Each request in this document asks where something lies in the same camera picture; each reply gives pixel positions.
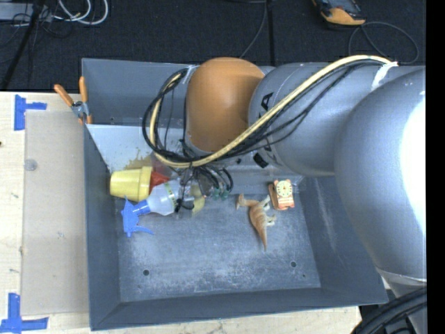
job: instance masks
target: bin floor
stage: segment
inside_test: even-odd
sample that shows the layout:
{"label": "bin floor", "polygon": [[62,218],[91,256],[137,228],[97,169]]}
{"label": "bin floor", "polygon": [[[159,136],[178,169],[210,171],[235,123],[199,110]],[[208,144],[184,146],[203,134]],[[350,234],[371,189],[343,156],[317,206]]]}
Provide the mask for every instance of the bin floor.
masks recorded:
{"label": "bin floor", "polygon": [[117,200],[121,301],[320,287],[298,195],[295,208],[267,211],[277,220],[267,228],[266,252],[248,208],[235,209],[236,198],[207,200],[194,217],[141,216],[140,225],[155,235],[130,238],[119,218],[124,203]]}

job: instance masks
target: brown toy animal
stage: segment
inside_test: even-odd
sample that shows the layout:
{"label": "brown toy animal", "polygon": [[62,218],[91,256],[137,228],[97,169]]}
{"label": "brown toy animal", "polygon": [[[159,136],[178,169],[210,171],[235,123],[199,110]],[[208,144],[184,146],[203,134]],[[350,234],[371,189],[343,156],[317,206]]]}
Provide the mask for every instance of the brown toy animal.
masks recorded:
{"label": "brown toy animal", "polygon": [[267,231],[268,226],[275,224],[277,217],[275,215],[267,216],[266,210],[270,209],[270,197],[267,196],[264,200],[245,199],[243,194],[240,194],[236,201],[236,208],[240,206],[249,207],[250,222],[257,230],[261,240],[263,241],[264,250],[267,250]]}

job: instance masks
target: spray nozzle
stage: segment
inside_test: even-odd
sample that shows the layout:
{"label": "spray nozzle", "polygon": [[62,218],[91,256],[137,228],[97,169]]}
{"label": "spray nozzle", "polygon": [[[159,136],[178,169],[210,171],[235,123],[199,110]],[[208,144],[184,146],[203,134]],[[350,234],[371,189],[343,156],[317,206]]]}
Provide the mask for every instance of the spray nozzle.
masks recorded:
{"label": "spray nozzle", "polygon": [[121,214],[124,221],[124,232],[126,232],[128,237],[130,237],[131,233],[135,231],[147,232],[148,234],[154,235],[150,229],[138,225],[139,216],[146,213],[150,213],[146,200],[133,205],[127,198],[125,198],[125,206],[121,211]]}

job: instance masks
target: black floor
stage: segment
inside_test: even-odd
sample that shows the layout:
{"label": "black floor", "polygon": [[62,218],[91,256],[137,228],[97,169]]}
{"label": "black floor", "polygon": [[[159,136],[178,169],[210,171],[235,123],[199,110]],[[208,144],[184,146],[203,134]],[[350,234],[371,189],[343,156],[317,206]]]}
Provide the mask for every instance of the black floor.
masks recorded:
{"label": "black floor", "polygon": [[[83,0],[64,1],[73,11],[84,7]],[[99,16],[103,4],[95,1]],[[425,64],[426,0],[356,2],[367,22],[372,22],[365,29],[380,52],[400,62]],[[164,63],[202,63],[217,56],[238,57],[254,39],[265,10],[263,3],[228,0],[108,3],[109,16],[97,26],[59,21],[38,24],[7,90],[49,91],[59,83],[74,93],[78,91],[83,57]],[[56,0],[47,0],[47,6],[54,9]],[[311,0],[275,0],[269,8],[266,23],[244,56],[257,65],[331,62],[349,54],[380,55],[362,31],[355,34],[348,46],[354,30],[329,29]],[[68,36],[55,37],[45,28]],[[6,75],[25,30],[26,27],[18,29],[10,22],[0,24],[1,78]]]}

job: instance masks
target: wooden table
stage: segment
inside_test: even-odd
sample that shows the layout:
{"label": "wooden table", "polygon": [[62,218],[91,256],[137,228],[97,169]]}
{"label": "wooden table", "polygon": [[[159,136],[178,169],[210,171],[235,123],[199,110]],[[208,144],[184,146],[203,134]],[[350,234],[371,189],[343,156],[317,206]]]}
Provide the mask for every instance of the wooden table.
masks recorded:
{"label": "wooden table", "polygon": [[[0,93],[0,319],[7,317],[8,293],[20,294],[22,269],[22,224],[24,204],[24,148],[26,130],[14,131],[14,97],[20,94],[29,102],[45,102],[52,110],[67,109],[55,93]],[[80,100],[79,95],[72,95]],[[39,333],[89,333],[88,313],[42,314],[49,316],[48,329]],[[357,307],[308,310],[236,319],[219,319],[145,328],[104,331],[105,333],[299,333],[349,334],[361,320]]]}

